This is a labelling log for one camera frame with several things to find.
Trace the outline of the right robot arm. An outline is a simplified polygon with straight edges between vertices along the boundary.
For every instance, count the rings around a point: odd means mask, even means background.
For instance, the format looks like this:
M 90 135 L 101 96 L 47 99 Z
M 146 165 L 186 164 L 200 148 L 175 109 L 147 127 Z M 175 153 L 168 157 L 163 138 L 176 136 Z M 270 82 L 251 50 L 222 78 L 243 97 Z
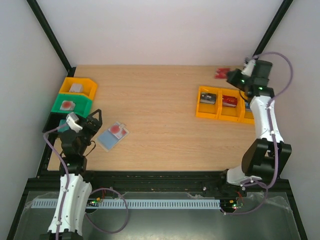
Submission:
M 268 87 L 272 66 L 271 62 L 251 59 L 243 69 L 227 73 L 227 82 L 247 98 L 256 139 L 243 155 L 241 164 L 228 169 L 226 179 L 218 183 L 218 191 L 224 196 L 233 193 L 236 186 L 266 184 L 271 188 L 292 153 L 291 145 L 284 142 L 277 125 L 276 95 Z

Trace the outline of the white card holder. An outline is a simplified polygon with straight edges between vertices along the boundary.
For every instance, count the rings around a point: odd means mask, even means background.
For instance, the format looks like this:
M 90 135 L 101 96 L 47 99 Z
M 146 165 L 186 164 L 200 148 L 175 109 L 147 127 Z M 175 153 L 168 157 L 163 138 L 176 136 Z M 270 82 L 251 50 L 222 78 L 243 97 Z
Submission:
M 120 141 L 122 141 L 129 133 L 130 131 L 126 128 L 126 125 L 120 122 L 115 122 L 114 124 L 123 125 L 124 129 L 126 130 L 126 135 L 122 137 L 121 139 L 117 139 L 114 137 L 110 132 L 109 128 L 107 128 L 104 132 L 102 132 L 97 138 L 97 143 L 106 151 L 109 152 L 113 147 L 115 147 Z

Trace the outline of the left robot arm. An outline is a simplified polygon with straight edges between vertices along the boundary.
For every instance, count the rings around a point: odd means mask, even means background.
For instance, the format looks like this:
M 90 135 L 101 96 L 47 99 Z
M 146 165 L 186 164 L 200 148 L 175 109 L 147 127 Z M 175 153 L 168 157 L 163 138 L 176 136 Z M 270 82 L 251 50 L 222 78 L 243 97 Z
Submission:
M 103 125 L 102 111 L 95 110 L 80 121 L 74 112 L 66 116 L 59 134 L 62 153 L 48 141 L 47 145 L 60 160 L 60 188 L 57 204 L 47 233 L 41 240 L 81 240 L 83 220 L 92 185 L 83 178 L 87 167 L 85 151 Z

